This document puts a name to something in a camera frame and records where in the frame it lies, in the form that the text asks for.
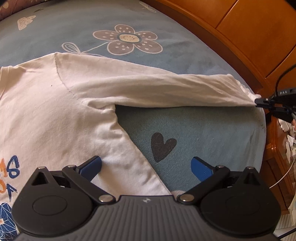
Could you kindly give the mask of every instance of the metal screw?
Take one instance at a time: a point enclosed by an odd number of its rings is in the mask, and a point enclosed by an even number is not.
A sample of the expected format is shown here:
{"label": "metal screw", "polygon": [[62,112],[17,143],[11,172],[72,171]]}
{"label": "metal screw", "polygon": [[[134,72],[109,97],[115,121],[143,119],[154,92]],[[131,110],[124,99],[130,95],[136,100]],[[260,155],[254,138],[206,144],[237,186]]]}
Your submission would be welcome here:
{"label": "metal screw", "polygon": [[183,194],[180,196],[180,200],[183,202],[191,202],[194,200],[194,196],[191,194]]}
{"label": "metal screw", "polygon": [[101,195],[99,196],[99,201],[100,202],[111,202],[113,201],[113,196],[109,194]]}

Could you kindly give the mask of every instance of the pink fabric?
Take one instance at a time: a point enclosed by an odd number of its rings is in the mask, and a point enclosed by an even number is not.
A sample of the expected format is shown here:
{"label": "pink fabric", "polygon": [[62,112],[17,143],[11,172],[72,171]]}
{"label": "pink fabric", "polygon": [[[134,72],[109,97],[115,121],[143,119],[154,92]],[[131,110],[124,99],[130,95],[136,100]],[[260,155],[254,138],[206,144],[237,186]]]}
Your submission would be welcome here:
{"label": "pink fabric", "polygon": [[0,7],[0,21],[25,8],[45,1],[46,0],[8,0]]}

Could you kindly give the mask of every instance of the black circular housing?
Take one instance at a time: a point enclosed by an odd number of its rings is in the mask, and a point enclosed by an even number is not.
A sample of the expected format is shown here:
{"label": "black circular housing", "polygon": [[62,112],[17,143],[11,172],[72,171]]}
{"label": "black circular housing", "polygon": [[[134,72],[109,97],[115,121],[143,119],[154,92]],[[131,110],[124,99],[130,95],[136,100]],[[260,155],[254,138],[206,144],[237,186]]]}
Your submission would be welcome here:
{"label": "black circular housing", "polygon": [[14,203],[12,216],[21,232],[54,237],[82,225],[91,212],[92,202],[86,194],[45,184],[33,186],[19,197]]}
{"label": "black circular housing", "polygon": [[272,233],[281,210],[272,193],[260,186],[243,185],[213,191],[201,201],[204,219],[233,236],[254,237]]}

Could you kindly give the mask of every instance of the white cable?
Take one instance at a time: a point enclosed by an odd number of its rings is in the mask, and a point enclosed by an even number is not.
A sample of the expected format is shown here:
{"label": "white cable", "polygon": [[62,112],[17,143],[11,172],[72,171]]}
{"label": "white cable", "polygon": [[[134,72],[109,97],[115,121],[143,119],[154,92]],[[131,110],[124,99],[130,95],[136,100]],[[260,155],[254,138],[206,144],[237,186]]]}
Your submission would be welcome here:
{"label": "white cable", "polygon": [[272,188],[272,187],[274,187],[276,184],[278,184],[287,174],[288,174],[288,172],[291,170],[291,168],[292,168],[292,166],[293,166],[293,164],[294,164],[294,162],[295,162],[295,158],[293,159],[293,162],[292,162],[292,164],[291,164],[291,166],[290,166],[290,168],[289,168],[289,170],[287,171],[287,173],[280,179],[280,180],[278,180],[275,184],[273,184],[270,188]]}

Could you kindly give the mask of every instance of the flower center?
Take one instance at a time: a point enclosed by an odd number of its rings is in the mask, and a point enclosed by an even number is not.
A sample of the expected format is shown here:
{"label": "flower center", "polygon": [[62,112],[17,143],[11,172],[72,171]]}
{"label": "flower center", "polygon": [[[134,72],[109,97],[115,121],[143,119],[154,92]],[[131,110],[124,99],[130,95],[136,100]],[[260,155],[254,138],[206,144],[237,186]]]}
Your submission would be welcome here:
{"label": "flower center", "polygon": [[121,35],[119,35],[119,39],[121,41],[129,42],[129,43],[137,43],[137,42],[140,42],[139,37],[136,36],[136,35],[133,35],[133,34],[121,34]]}

